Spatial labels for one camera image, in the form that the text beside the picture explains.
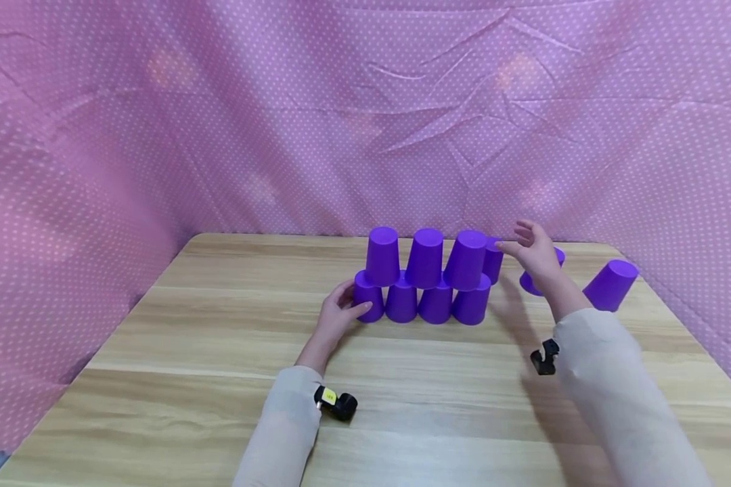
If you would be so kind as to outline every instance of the yellow label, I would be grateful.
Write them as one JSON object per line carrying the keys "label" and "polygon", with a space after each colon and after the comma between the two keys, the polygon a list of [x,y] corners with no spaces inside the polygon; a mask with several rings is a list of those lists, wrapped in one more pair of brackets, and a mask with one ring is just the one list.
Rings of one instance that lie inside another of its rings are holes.
{"label": "yellow label", "polygon": [[326,403],[330,404],[331,406],[334,406],[336,404],[336,399],[338,399],[338,396],[336,393],[331,391],[328,388],[325,388],[325,390],[322,393],[322,400],[324,400]]}

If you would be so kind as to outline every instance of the finger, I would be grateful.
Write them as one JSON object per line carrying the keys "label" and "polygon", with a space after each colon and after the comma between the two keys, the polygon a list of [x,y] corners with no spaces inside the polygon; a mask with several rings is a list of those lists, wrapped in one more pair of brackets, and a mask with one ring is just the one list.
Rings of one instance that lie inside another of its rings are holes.
{"label": "finger", "polygon": [[347,304],[352,302],[353,294],[355,293],[355,286],[347,287],[344,294],[338,299],[338,307],[344,308]]}
{"label": "finger", "polygon": [[347,317],[349,321],[360,318],[364,314],[367,313],[369,309],[371,309],[371,306],[373,306],[374,303],[371,303],[370,301],[362,302],[358,304],[357,306],[352,306],[349,309],[344,309],[344,314]]}
{"label": "finger", "polygon": [[525,229],[531,230],[533,232],[534,237],[536,237],[536,239],[549,239],[550,238],[550,236],[547,235],[547,232],[544,231],[544,227],[542,227],[535,221],[518,220],[516,222],[516,224],[519,225],[520,227],[524,227]]}
{"label": "finger", "polygon": [[533,239],[533,232],[528,229],[524,229],[523,227],[515,227],[514,232],[523,237],[523,239]]}
{"label": "finger", "polygon": [[519,227],[523,227],[524,229],[528,229],[528,230],[533,229],[533,227],[536,225],[535,222],[530,221],[530,220],[525,220],[523,218],[521,218],[520,220],[517,220],[516,224]]}
{"label": "finger", "polygon": [[338,303],[341,296],[344,296],[344,293],[347,291],[347,289],[349,289],[352,286],[352,284],[354,284],[354,283],[355,283],[354,279],[349,279],[348,281],[344,281],[344,282],[338,284],[338,286],[336,286],[334,288],[334,290],[331,291],[330,294],[328,294],[328,297],[325,299]]}
{"label": "finger", "polygon": [[520,252],[520,249],[523,248],[523,246],[515,241],[499,241],[495,243],[495,246],[497,246],[498,250],[501,252],[512,257],[516,257],[516,253]]}

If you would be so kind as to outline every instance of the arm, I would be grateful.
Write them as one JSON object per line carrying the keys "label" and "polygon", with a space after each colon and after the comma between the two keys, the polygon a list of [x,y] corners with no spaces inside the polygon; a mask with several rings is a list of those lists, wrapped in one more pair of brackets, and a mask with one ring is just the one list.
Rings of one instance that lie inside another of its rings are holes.
{"label": "arm", "polygon": [[233,487],[300,486],[319,429],[314,393],[351,320],[371,308],[369,302],[348,307],[351,286],[352,281],[341,283],[325,298],[314,333],[295,366],[282,370],[274,381]]}
{"label": "arm", "polygon": [[515,232],[518,241],[501,248],[520,261],[550,304],[562,390],[601,442],[620,485],[710,486],[636,340],[614,314],[592,308],[562,273],[539,225],[519,221]]}

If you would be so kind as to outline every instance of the wood grain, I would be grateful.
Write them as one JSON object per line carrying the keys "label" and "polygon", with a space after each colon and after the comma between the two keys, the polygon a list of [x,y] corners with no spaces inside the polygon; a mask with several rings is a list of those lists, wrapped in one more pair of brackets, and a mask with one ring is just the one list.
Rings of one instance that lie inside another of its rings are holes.
{"label": "wood grain", "polygon": [[[274,376],[334,284],[362,267],[365,244],[195,237],[6,463],[0,487],[230,486]],[[560,247],[580,285],[619,256]],[[526,362],[552,318],[519,275],[507,258],[478,327],[357,327],[326,381],[359,410],[351,425],[323,420],[303,485],[612,486],[557,381]],[[641,279],[618,316],[715,485],[731,486],[731,381]]]}

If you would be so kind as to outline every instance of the left hand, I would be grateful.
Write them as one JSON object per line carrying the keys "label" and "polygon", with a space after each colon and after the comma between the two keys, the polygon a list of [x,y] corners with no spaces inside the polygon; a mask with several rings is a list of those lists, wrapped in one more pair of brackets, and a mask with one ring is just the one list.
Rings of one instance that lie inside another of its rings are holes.
{"label": "left hand", "polygon": [[344,281],[322,302],[314,335],[338,343],[349,328],[349,323],[371,309],[371,302],[352,305],[352,291],[355,280]]}

